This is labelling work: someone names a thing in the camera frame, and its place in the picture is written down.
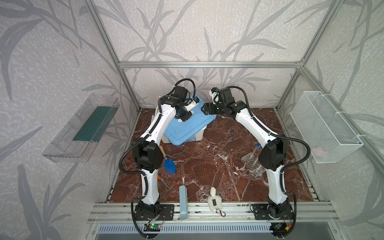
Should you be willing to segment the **clear test tube rack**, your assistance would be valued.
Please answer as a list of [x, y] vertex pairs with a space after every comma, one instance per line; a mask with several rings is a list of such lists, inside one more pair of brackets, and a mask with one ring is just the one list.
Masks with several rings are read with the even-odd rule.
[[250, 174], [254, 178], [258, 178], [263, 175], [266, 171], [265, 168], [259, 162], [258, 157], [255, 153], [249, 153], [242, 157], [241, 161], [244, 163], [244, 166], [249, 170]]

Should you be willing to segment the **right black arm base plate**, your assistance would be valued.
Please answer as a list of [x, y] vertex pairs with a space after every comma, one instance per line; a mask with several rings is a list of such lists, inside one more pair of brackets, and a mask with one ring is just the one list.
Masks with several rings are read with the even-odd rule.
[[295, 212], [292, 207], [288, 207], [280, 214], [272, 214], [272, 211], [270, 211], [269, 208], [269, 204], [267, 203], [250, 205], [250, 210], [254, 214], [255, 220], [283, 221], [294, 219]]

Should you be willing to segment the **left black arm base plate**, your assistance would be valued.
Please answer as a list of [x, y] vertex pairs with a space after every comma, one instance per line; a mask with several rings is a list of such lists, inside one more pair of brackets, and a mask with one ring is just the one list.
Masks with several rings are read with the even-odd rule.
[[174, 212], [175, 205], [173, 204], [139, 204], [134, 208], [134, 216], [136, 221], [172, 221], [174, 218]]

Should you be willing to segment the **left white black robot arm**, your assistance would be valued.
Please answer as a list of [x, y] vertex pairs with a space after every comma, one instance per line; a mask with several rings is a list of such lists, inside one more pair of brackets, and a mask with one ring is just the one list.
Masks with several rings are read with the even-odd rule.
[[[160, 148], [162, 137], [171, 121], [178, 116], [184, 122], [188, 120], [196, 102], [189, 100], [189, 91], [180, 86], [175, 86], [167, 95], [158, 100], [158, 112], [153, 122], [139, 139], [126, 150], [120, 158], [119, 170], [121, 173], [140, 174], [142, 177], [142, 196], [133, 201], [138, 201], [138, 210], [156, 216], [160, 213], [160, 194], [158, 191], [158, 171], [163, 163], [164, 156]], [[124, 169], [123, 161], [129, 152], [133, 152], [137, 171]]]

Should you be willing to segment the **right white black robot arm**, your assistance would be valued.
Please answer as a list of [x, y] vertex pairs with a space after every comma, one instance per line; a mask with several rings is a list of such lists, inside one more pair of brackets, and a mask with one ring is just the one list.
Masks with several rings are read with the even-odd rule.
[[[240, 87], [229, 86], [223, 89], [212, 88], [210, 90], [212, 102], [205, 103], [202, 112], [205, 115], [227, 115], [243, 125], [259, 142], [262, 150], [258, 161], [266, 169], [269, 183], [268, 214], [272, 219], [278, 220], [291, 210], [285, 187], [284, 172], [286, 169], [305, 162], [311, 155], [310, 146], [299, 139], [280, 136], [252, 112], [248, 96]], [[302, 144], [306, 155], [295, 163], [285, 165], [288, 142]]]

